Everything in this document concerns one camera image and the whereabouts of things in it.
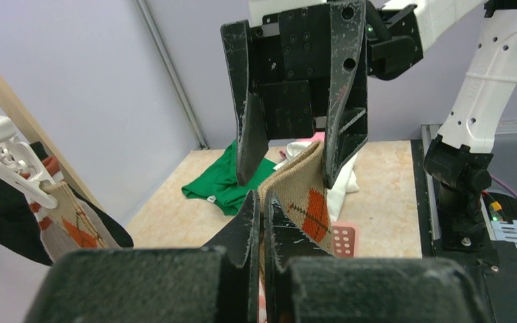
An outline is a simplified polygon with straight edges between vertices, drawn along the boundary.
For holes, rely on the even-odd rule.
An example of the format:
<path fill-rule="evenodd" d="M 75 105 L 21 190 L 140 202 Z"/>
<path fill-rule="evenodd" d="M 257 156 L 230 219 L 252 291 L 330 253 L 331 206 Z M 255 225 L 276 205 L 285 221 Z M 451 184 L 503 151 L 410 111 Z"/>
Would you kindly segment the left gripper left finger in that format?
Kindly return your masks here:
<path fill-rule="evenodd" d="M 260 200 L 199 248 L 81 250 L 49 270 L 27 322 L 257 322 Z"/>

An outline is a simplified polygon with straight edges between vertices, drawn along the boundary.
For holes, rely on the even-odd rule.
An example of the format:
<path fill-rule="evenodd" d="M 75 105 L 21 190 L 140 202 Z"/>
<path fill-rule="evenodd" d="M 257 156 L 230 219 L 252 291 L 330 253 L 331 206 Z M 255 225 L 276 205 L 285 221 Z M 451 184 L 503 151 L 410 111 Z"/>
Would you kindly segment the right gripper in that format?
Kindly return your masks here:
<path fill-rule="evenodd" d="M 308 138 L 322 129 L 322 87 L 330 81 L 324 185 L 368 141 L 367 91 L 355 91 L 365 68 L 366 2 L 250 2 L 250 21 L 224 24 L 221 39 L 236 116 L 236 178 L 247 185 L 268 139 Z"/>

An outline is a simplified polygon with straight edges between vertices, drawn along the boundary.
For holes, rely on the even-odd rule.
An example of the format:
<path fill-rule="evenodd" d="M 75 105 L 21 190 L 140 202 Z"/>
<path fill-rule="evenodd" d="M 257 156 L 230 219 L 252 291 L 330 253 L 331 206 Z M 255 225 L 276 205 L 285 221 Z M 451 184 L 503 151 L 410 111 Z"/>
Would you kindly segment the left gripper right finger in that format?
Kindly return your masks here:
<path fill-rule="evenodd" d="M 472 278 L 446 258 L 336 258 L 264 204 L 269 322 L 489 322 Z"/>

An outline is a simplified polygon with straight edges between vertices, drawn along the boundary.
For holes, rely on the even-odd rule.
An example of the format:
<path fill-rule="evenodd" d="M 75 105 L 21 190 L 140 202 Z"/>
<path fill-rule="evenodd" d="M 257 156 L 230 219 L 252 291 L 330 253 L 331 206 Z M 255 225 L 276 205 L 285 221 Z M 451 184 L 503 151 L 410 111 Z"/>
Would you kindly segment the argyle patterned sock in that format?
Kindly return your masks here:
<path fill-rule="evenodd" d="M 58 201 L 58 206 L 48 209 L 48 214 L 69 236 L 68 253 L 82 249 L 121 248 L 98 214 L 78 199 L 67 183 L 45 186 L 43 190 Z"/>
<path fill-rule="evenodd" d="M 259 185 L 258 194 L 260 200 L 264 201 L 268 192 L 274 192 L 285 214 L 320 249 L 334 255 L 331 218 L 324 186 L 323 153 L 322 141 L 308 143 L 305 150 Z"/>

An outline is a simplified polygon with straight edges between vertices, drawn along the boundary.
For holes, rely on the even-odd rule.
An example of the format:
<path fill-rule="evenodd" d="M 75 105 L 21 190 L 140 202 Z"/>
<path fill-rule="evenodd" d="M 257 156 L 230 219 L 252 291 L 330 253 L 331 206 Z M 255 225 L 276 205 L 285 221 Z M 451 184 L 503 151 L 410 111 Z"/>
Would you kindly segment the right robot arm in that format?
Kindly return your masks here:
<path fill-rule="evenodd" d="M 318 245 L 329 248 L 326 192 L 368 140 L 367 80 L 391 80 L 419 62 L 478 1 L 261 1 L 260 21 L 224 24 L 221 38 L 237 118 L 236 178 L 247 184 L 269 141 L 315 143 L 264 186 Z M 446 250 L 485 251 L 479 199 L 495 131 L 517 84 L 517 1 L 484 1 L 475 54 L 456 101 L 425 155 L 440 183 Z"/>

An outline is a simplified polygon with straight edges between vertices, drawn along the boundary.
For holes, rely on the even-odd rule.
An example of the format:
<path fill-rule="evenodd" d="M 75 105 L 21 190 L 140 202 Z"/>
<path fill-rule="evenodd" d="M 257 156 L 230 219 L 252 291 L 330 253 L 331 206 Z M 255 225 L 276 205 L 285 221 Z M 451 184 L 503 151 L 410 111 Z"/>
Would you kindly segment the pink plastic basket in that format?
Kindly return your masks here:
<path fill-rule="evenodd" d="M 333 221 L 332 246 L 337 258 L 355 258 L 359 241 L 356 224 L 346 221 Z"/>

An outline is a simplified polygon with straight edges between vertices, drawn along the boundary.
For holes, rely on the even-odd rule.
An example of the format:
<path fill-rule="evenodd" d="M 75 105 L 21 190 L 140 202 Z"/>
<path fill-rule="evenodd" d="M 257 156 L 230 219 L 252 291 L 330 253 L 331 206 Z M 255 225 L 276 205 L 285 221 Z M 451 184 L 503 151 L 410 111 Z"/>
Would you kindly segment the white cloth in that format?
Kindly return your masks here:
<path fill-rule="evenodd" d="M 311 141 L 295 141 L 287 144 L 285 150 L 280 151 L 283 160 L 274 166 L 273 169 L 278 170 L 285 164 L 288 164 L 311 143 Z M 357 154 L 350 158 L 341 168 L 333 187 L 327 190 L 326 203 L 331 221 L 337 221 L 339 219 L 346 195 L 359 191 L 359 185 L 354 172 L 356 160 Z"/>

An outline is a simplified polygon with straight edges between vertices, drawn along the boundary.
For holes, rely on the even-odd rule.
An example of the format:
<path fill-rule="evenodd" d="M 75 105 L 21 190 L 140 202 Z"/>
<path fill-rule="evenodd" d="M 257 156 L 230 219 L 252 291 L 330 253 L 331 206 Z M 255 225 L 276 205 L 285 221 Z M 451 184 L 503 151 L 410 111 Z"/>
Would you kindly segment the green cloth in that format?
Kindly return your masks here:
<path fill-rule="evenodd" d="M 251 180 L 240 186 L 236 176 L 236 142 L 199 177 L 181 188 L 188 199 L 201 199 L 217 206 L 224 215 L 238 213 L 249 190 L 256 190 L 271 174 L 276 163 L 264 158 Z"/>

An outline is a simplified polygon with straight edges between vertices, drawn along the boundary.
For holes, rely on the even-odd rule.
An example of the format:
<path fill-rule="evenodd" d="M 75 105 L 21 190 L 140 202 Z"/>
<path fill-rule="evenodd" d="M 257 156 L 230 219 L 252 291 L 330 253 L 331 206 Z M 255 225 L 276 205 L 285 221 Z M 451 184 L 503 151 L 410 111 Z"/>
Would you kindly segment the wooden drying rack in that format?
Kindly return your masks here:
<path fill-rule="evenodd" d="M 25 107 L 17 94 L 0 74 L 0 108 L 13 121 L 20 133 L 29 140 L 29 142 L 41 142 L 47 153 L 58 158 L 61 169 L 65 175 L 68 184 L 71 185 L 79 194 L 92 202 L 99 209 L 101 204 L 84 184 L 75 169 L 70 165 L 65 156 L 53 143 L 52 139 L 47 135 L 46 131 L 41 127 L 39 122 L 33 117 L 32 113 Z"/>

